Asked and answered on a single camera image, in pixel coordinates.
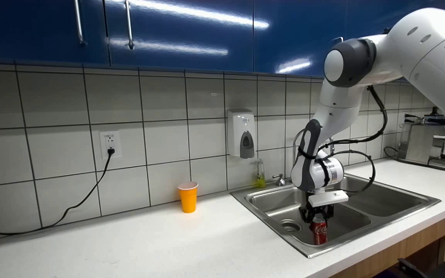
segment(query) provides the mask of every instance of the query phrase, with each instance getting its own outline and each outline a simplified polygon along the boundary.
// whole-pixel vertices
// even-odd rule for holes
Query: espresso machine
[[[405,114],[397,159],[445,170],[445,116],[437,107],[423,117]]]

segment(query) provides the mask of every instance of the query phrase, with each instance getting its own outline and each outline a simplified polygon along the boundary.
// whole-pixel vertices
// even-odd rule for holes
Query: sink drain
[[[298,224],[294,220],[281,220],[281,225],[288,231],[288,232],[300,232],[302,230],[302,226]]]

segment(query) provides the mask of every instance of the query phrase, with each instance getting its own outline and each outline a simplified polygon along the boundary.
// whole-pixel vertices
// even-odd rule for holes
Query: sink
[[[335,188],[359,190],[369,180],[345,175]],[[301,216],[305,192],[292,184],[270,189],[249,188],[231,194],[285,241],[312,258],[426,209],[440,200],[383,183],[374,182],[347,202],[334,205],[327,227],[327,242],[315,245],[314,235]]]

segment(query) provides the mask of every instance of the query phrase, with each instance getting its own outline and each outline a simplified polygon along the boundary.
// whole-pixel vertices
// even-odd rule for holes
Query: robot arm
[[[445,113],[445,10],[420,9],[403,17],[387,35],[336,44],[324,62],[320,104],[306,125],[291,171],[293,184],[306,192],[312,207],[348,200],[326,185],[343,179],[341,163],[319,146],[348,128],[360,110],[366,86],[405,77]]]

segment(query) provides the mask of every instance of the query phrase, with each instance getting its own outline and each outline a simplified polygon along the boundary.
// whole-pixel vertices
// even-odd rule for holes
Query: electrical outlet
[[[107,150],[110,148],[114,149],[111,158],[121,157],[120,132],[118,130],[99,132],[99,137],[102,159],[107,159],[109,156]]]

